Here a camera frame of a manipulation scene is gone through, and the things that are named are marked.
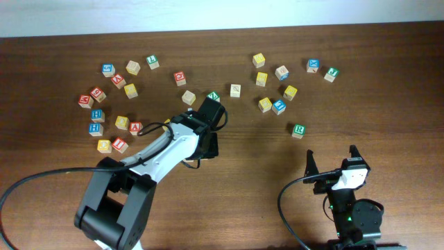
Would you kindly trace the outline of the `wood block blue D side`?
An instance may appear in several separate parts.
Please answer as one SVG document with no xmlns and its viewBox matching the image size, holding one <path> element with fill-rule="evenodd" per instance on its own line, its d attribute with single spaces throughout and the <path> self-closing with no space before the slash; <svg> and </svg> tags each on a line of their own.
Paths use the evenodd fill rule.
<svg viewBox="0 0 444 250">
<path fill-rule="evenodd" d="M 282 65 L 275 70 L 275 75 L 279 81 L 283 81 L 284 79 L 288 78 L 289 70 Z"/>
</svg>

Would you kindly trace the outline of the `plain wood block centre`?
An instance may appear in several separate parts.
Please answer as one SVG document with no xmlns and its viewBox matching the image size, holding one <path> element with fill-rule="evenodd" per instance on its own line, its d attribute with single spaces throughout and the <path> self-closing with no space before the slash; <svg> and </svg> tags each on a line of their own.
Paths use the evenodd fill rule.
<svg viewBox="0 0 444 250">
<path fill-rule="evenodd" d="M 196 95 L 193 92 L 190 92 L 189 90 L 186 90 L 185 93 L 182 95 L 182 101 L 189 106 L 191 106 L 193 102 L 195 102 L 195 100 L 196 100 Z"/>
</svg>

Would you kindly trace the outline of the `red A block lower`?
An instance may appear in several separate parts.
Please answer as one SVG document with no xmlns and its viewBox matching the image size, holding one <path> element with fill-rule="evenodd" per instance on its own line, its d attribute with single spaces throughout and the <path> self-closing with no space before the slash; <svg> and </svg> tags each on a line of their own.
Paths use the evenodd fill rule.
<svg viewBox="0 0 444 250">
<path fill-rule="evenodd" d="M 143 129 L 141 122 L 131 122 L 129 126 L 129 131 L 132 135 L 137 135 Z"/>
</svg>

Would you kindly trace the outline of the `red a block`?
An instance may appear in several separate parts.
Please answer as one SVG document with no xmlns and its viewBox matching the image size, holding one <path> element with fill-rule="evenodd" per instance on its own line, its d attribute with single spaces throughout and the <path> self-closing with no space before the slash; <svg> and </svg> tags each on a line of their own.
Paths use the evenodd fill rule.
<svg viewBox="0 0 444 250">
<path fill-rule="evenodd" d="M 126 85 L 126 80 L 120 74 L 115 74 L 111 78 L 111 81 L 114 84 L 114 86 L 116 86 L 118 89 L 121 89 L 122 87 L 124 87 Z"/>
<path fill-rule="evenodd" d="M 137 135 L 143 129 L 141 122 L 131 122 L 129 126 L 129 131 L 132 135 Z"/>
</svg>

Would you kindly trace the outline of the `yellow E block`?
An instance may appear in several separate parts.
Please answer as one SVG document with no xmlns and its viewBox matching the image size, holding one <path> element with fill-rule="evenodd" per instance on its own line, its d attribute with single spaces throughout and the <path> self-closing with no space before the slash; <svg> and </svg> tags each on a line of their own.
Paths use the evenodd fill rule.
<svg viewBox="0 0 444 250">
<path fill-rule="evenodd" d="M 258 107 L 263 113 L 265 113 L 271 109 L 272 103 L 271 103 L 270 99 L 268 97 L 266 97 L 266 98 L 259 100 Z"/>
</svg>

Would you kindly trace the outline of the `blue L block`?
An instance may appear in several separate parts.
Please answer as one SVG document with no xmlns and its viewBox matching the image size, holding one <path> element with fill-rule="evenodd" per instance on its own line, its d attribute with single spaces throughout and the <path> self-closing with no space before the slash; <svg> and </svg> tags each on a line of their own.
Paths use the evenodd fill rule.
<svg viewBox="0 0 444 250">
<path fill-rule="evenodd" d="M 281 113 L 283 113 L 286 109 L 286 104 L 285 102 L 283 102 L 283 100 L 278 99 L 276 102 L 273 103 L 272 105 L 272 111 L 276 114 L 276 115 L 280 115 Z"/>
</svg>

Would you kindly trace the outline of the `yellow C block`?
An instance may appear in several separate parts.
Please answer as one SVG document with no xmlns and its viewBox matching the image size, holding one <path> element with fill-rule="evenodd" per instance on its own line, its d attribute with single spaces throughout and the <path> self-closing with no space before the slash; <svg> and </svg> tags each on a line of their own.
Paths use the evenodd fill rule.
<svg viewBox="0 0 444 250">
<path fill-rule="evenodd" d="M 101 153 L 111 153 L 112 146 L 109 140 L 99 140 L 97 143 L 97 150 Z"/>
</svg>

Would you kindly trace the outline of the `red M block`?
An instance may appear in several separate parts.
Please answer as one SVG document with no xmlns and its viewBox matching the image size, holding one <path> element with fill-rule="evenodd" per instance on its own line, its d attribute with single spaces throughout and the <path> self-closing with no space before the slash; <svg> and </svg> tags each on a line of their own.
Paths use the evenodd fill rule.
<svg viewBox="0 0 444 250">
<path fill-rule="evenodd" d="M 82 108 L 91 108 L 93 106 L 94 100 L 90 95 L 80 95 L 78 104 Z"/>
</svg>

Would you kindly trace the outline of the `blue H block lower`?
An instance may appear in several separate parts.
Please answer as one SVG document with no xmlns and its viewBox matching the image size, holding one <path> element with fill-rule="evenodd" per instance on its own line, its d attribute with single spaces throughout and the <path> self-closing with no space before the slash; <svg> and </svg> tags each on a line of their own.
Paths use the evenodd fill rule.
<svg viewBox="0 0 444 250">
<path fill-rule="evenodd" d="M 100 123 L 91 123 L 88 127 L 89 134 L 97 137 L 103 135 L 103 126 Z"/>
</svg>

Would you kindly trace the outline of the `green Z block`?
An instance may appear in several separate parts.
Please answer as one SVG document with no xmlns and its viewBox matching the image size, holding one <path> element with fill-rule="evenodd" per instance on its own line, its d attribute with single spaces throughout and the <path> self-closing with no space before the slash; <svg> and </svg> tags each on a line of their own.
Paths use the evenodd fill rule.
<svg viewBox="0 0 444 250">
<path fill-rule="evenodd" d="M 216 93 L 216 92 L 210 92 L 208 95 L 207 95 L 207 98 L 210 98 L 210 99 L 212 99 L 212 100 L 214 100 L 214 101 L 220 101 L 221 99 L 220 99 L 220 96 Z"/>
</svg>

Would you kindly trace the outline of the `red I block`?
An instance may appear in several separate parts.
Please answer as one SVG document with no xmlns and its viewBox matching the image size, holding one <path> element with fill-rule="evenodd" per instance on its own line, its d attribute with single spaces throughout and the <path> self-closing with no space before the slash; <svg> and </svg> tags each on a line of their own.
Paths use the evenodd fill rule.
<svg viewBox="0 0 444 250">
<path fill-rule="evenodd" d="M 128 143 L 122 140 L 120 137 L 117 137 L 112 143 L 112 148 L 117 150 L 119 153 L 124 153 L 128 148 Z"/>
</svg>

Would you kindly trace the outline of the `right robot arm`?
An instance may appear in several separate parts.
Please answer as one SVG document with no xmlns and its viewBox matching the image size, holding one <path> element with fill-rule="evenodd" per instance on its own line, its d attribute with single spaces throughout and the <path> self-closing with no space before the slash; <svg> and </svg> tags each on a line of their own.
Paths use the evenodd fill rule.
<svg viewBox="0 0 444 250">
<path fill-rule="evenodd" d="M 320 173 L 313 151 L 308 150 L 303 183 L 313 183 L 314 194 L 325 194 L 330 203 L 338 238 L 327 242 L 329 249 L 376 249 L 384 207 L 355 197 L 355 191 L 366 184 L 370 166 L 355 145 L 349 152 L 350 157 L 343 159 L 338 169 Z"/>
</svg>

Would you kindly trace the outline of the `red A block upper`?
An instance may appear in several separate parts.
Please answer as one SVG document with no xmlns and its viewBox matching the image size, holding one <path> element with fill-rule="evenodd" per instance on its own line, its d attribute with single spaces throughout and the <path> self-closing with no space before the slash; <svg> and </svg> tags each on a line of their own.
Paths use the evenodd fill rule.
<svg viewBox="0 0 444 250">
<path fill-rule="evenodd" d="M 111 81 L 114 84 L 114 86 L 116 86 L 118 89 L 121 89 L 122 87 L 124 87 L 126 85 L 126 80 L 120 74 L 115 74 L 111 78 Z"/>
</svg>

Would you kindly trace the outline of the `yellow O block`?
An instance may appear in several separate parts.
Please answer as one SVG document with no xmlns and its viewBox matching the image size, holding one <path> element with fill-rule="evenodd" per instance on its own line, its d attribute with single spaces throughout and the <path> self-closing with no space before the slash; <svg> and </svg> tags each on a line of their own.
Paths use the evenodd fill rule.
<svg viewBox="0 0 444 250">
<path fill-rule="evenodd" d="M 121 130 L 128 130 L 130 126 L 130 120 L 124 116 L 118 116 L 115 121 L 115 126 Z"/>
</svg>

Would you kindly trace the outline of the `green J block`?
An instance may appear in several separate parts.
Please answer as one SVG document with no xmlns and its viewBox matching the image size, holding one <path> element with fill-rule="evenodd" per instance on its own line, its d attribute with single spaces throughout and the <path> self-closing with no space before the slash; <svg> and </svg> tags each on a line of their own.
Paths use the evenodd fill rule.
<svg viewBox="0 0 444 250">
<path fill-rule="evenodd" d="M 324 76 L 324 79 L 333 83 L 334 79 L 339 75 L 339 70 L 334 68 L 334 67 L 330 67 L 327 70 L 327 73 Z"/>
</svg>

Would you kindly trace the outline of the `blue H block upper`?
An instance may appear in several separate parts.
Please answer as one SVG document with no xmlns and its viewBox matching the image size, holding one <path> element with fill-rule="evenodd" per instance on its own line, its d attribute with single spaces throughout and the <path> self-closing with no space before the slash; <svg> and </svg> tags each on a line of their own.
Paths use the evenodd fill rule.
<svg viewBox="0 0 444 250">
<path fill-rule="evenodd" d="M 102 123 L 105 121 L 105 113 L 101 109 L 91 111 L 91 120 L 94 123 Z"/>
</svg>

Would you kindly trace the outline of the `yellow Q block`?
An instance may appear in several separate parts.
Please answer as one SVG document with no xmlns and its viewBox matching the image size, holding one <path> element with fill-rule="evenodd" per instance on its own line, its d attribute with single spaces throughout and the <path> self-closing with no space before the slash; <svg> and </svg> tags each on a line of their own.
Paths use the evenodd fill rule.
<svg viewBox="0 0 444 250">
<path fill-rule="evenodd" d="M 171 121 L 170 119 L 167 119 L 167 120 L 164 121 L 164 124 L 169 125 L 169 122 L 170 122 L 170 121 Z M 169 130 L 169 129 L 167 128 L 167 126 L 163 126 L 162 128 L 164 129 L 164 131 L 168 131 L 168 130 Z"/>
</svg>

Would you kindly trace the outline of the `blue X block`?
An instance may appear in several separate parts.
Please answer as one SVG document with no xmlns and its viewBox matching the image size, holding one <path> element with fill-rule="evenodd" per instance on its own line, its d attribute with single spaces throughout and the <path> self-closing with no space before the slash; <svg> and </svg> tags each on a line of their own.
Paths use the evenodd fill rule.
<svg viewBox="0 0 444 250">
<path fill-rule="evenodd" d="M 307 73 L 316 73 L 320 67 L 319 59 L 310 58 L 307 61 Z"/>
</svg>

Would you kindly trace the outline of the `plain wood block picture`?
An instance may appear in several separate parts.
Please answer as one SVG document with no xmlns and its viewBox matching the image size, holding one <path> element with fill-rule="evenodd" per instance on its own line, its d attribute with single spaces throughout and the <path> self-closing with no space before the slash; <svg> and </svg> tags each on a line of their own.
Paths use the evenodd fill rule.
<svg viewBox="0 0 444 250">
<path fill-rule="evenodd" d="M 230 96 L 239 98 L 241 95 L 241 85 L 232 84 L 230 86 Z"/>
</svg>

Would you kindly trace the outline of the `yellow block upper left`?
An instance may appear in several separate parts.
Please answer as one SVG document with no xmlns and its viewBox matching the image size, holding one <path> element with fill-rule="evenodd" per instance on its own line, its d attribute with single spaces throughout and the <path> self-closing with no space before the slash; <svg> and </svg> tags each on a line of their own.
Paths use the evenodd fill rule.
<svg viewBox="0 0 444 250">
<path fill-rule="evenodd" d="M 124 91 L 129 99 L 135 98 L 138 96 L 137 89 L 133 83 L 124 86 Z"/>
</svg>

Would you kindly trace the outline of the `red 9 block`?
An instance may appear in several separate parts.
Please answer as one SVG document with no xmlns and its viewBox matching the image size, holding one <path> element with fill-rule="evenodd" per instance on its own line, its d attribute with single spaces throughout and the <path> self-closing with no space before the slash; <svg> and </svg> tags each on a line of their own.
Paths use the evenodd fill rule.
<svg viewBox="0 0 444 250">
<path fill-rule="evenodd" d="M 99 87 L 95 87 L 91 92 L 90 95 L 99 103 L 102 102 L 106 98 L 106 94 L 102 89 Z"/>
</svg>

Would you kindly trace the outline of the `plain wood yellow-sided block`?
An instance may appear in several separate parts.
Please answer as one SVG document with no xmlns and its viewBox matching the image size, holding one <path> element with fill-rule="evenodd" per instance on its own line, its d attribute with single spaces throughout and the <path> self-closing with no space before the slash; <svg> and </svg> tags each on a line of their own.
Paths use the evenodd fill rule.
<svg viewBox="0 0 444 250">
<path fill-rule="evenodd" d="M 139 65 L 138 62 L 135 62 L 133 60 L 129 60 L 128 64 L 126 65 L 126 70 L 129 74 L 132 75 L 138 75 L 139 71 L 140 71 L 141 67 Z"/>
</svg>

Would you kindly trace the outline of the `green L block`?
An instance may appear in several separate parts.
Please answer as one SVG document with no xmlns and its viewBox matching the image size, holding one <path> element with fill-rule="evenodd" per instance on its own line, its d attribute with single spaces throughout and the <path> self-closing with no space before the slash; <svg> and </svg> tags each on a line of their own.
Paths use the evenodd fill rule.
<svg viewBox="0 0 444 250">
<path fill-rule="evenodd" d="M 146 58 L 146 61 L 148 63 L 148 66 L 150 69 L 156 69 L 160 66 L 159 61 L 156 57 L 156 55 L 150 55 Z"/>
</svg>

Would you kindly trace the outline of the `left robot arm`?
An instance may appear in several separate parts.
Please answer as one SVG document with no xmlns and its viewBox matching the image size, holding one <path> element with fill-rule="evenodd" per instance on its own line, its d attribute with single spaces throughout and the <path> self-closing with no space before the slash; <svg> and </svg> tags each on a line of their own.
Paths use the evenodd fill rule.
<svg viewBox="0 0 444 250">
<path fill-rule="evenodd" d="M 141 249 L 157 184 L 179 163 L 217 157 L 219 122 L 227 120 L 225 107 L 206 98 L 198 110 L 145 126 L 140 136 L 166 130 L 133 156 L 98 163 L 75 214 L 75 227 L 102 249 Z"/>
</svg>

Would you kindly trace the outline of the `blue h block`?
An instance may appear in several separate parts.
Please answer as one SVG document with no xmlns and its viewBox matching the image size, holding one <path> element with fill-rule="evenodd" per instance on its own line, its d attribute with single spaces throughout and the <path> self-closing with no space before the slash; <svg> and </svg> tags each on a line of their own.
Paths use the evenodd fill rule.
<svg viewBox="0 0 444 250">
<path fill-rule="evenodd" d="M 91 111 L 91 120 L 94 123 L 102 123 L 105 121 L 105 113 L 101 109 Z"/>
<path fill-rule="evenodd" d="M 103 126 L 100 123 L 91 123 L 88 127 L 89 134 L 97 137 L 103 135 Z"/>
</svg>

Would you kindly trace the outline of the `red G block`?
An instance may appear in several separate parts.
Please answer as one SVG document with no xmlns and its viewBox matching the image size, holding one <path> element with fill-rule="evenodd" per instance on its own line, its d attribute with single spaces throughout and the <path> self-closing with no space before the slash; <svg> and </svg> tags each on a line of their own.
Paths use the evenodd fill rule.
<svg viewBox="0 0 444 250">
<path fill-rule="evenodd" d="M 173 76 L 177 86 L 185 85 L 187 83 L 184 72 L 176 72 Z"/>
</svg>

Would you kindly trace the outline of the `yellow block top right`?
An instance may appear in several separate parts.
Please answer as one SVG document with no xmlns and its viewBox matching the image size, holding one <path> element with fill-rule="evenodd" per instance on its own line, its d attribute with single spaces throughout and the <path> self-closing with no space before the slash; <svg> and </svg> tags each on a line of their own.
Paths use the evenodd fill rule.
<svg viewBox="0 0 444 250">
<path fill-rule="evenodd" d="M 253 56 L 253 64 L 256 68 L 263 67 L 265 65 L 266 59 L 262 53 L 258 53 Z"/>
</svg>

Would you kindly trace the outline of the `green R block right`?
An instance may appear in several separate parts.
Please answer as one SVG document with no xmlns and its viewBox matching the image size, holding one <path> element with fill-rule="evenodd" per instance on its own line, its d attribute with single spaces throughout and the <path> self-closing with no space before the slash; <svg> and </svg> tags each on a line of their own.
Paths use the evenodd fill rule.
<svg viewBox="0 0 444 250">
<path fill-rule="evenodd" d="M 302 139 L 305 135 L 306 128 L 303 125 L 296 124 L 292 130 L 291 136 L 294 138 Z"/>
</svg>

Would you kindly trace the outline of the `blue S block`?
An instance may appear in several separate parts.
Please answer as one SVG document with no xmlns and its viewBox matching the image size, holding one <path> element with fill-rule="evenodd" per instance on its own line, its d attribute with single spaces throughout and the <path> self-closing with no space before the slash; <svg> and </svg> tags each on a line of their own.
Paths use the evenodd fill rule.
<svg viewBox="0 0 444 250">
<path fill-rule="evenodd" d="M 116 70 L 113 64 L 106 63 L 102 64 L 101 72 L 104 75 L 104 77 L 110 78 L 115 75 Z"/>
</svg>

